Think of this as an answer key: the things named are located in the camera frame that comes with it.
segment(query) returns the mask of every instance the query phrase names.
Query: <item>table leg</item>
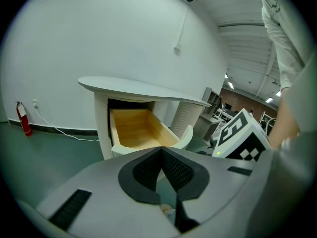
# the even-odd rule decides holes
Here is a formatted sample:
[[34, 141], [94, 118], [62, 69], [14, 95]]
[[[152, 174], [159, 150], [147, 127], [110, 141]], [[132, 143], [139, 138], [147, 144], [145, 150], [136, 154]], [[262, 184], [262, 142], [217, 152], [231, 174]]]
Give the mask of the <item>table leg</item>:
[[95, 95], [95, 117], [98, 138], [105, 160], [112, 158], [111, 141], [108, 133], [108, 97], [98, 93]]
[[203, 106], [193, 103], [180, 102], [170, 130], [179, 138], [182, 137], [188, 125], [195, 126]]

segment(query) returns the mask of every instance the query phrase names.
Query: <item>baseboard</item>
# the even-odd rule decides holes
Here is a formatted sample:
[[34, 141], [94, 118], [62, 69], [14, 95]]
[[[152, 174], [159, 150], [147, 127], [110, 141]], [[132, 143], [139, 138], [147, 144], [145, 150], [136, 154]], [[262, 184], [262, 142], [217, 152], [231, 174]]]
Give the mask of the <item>baseboard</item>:
[[[21, 123], [19, 121], [15, 120], [8, 120], [9, 124], [15, 125], [15, 126], [21, 126]], [[47, 133], [54, 133], [54, 134], [62, 134], [58, 130], [56, 130], [53, 127], [47, 127], [47, 126], [41, 126], [41, 125], [35, 125], [35, 124], [30, 124], [32, 130], [37, 130], [41, 132], [47, 132]], [[58, 128], [64, 133], [68, 135], [78, 135], [78, 136], [98, 136], [98, 133], [96, 130], [83, 130], [83, 129], [66, 129], [66, 128]]]

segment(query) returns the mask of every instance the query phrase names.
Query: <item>white wall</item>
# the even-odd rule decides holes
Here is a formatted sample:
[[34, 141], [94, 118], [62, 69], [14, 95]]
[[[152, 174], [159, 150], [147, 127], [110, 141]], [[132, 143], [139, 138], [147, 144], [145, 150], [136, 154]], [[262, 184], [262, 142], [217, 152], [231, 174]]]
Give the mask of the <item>white wall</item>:
[[[202, 97], [219, 93], [228, 49], [204, 9], [191, 3], [182, 50], [179, 37], [188, 4], [183, 0], [29, 0], [3, 43], [1, 86], [9, 119], [15, 101], [25, 105], [30, 123], [96, 129], [93, 93], [77, 83], [83, 76], [137, 79]], [[170, 121], [177, 103], [169, 103]]]
[[0, 87], [0, 122], [7, 121], [5, 110], [3, 106], [3, 100], [2, 100], [2, 93], [1, 93], [1, 87]]

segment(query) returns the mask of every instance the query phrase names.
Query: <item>curved tabletop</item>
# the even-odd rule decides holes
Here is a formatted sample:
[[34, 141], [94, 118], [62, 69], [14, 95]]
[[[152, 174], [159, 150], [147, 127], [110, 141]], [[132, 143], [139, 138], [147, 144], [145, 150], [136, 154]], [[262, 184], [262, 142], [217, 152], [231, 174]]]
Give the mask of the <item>curved tabletop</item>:
[[90, 91], [104, 92], [105, 95], [123, 95], [126, 99], [171, 100], [207, 106], [210, 104], [193, 96], [168, 88], [116, 77], [90, 76], [78, 79], [78, 83]]

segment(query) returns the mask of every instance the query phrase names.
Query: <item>red fire extinguisher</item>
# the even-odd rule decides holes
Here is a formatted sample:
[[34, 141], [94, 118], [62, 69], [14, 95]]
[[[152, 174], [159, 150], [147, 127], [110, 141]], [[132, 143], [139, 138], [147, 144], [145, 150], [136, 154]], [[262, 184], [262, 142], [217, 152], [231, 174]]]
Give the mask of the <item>red fire extinguisher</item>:
[[20, 123], [22, 125], [23, 131], [25, 133], [25, 135], [31, 136], [32, 135], [32, 129], [29, 125], [29, 121], [28, 118], [26, 116], [26, 112], [25, 112], [25, 108], [22, 104], [22, 102], [20, 101], [16, 101], [16, 111], [18, 113], [19, 119], [20, 119]]

